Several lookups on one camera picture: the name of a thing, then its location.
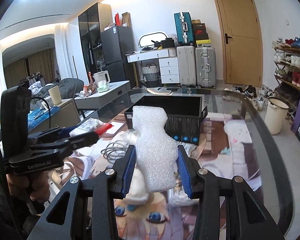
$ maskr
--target teal suitcase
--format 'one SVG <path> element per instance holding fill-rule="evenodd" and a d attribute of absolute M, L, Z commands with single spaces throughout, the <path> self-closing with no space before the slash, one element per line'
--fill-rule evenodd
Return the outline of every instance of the teal suitcase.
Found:
<path fill-rule="evenodd" d="M 178 41 L 181 45 L 193 46 L 194 35 L 190 13 L 180 12 L 174 14 Z"/>

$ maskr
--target laundry basket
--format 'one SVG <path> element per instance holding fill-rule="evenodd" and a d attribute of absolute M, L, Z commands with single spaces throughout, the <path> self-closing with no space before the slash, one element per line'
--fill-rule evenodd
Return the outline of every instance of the laundry basket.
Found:
<path fill-rule="evenodd" d="M 265 123 L 272 135 L 281 131 L 288 109 L 289 106 L 282 100 L 274 97 L 269 98 Z"/>

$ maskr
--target wooden door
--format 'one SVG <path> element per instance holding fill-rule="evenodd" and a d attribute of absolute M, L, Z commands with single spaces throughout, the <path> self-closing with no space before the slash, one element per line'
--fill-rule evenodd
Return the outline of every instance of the wooden door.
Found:
<path fill-rule="evenodd" d="M 226 83 L 261 85 L 262 41 L 252 0 L 216 0 Z"/>

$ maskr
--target door frame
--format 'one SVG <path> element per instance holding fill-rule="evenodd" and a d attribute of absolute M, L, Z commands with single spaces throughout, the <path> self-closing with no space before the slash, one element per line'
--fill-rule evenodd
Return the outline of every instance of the door frame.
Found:
<path fill-rule="evenodd" d="M 217 13 L 218 13 L 218 19 L 219 19 L 220 32 L 221 32 L 222 57 L 223 57 L 223 81 L 224 81 L 225 84 L 231 84 L 231 83 L 227 83 L 227 80 L 226 80 L 226 41 L 225 41 L 225 38 L 224 38 L 225 37 L 225 33 L 223 31 L 221 13 L 220 13 L 220 9 L 219 9 L 218 0 L 214 0 L 214 1 L 215 1 L 215 4 L 216 4 L 216 9 L 217 9 Z M 254 12 L 255 12 L 256 17 L 257 17 L 259 37 L 260 37 L 261 66 L 260 66 L 260 82 L 259 82 L 259 87 L 261 87 L 262 86 L 262 79 L 263 79 L 263 45 L 262 45 L 262 35 L 261 35 L 261 26 L 260 26 L 260 21 L 259 21 L 259 15 L 258 15 L 257 7 L 256 7 L 256 4 L 255 4 L 254 0 L 252 0 L 252 4 L 253 4 Z"/>

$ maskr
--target electric kettle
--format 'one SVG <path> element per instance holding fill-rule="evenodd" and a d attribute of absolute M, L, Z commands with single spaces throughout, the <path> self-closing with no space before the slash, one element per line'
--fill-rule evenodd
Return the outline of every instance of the electric kettle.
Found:
<path fill-rule="evenodd" d="M 109 82 L 110 82 L 109 73 L 107 70 L 95 73 L 93 75 L 93 78 L 94 78 L 94 81 L 97 86 L 98 86 L 98 82 L 103 81 L 103 80 L 106 81 L 106 85 L 109 84 Z"/>

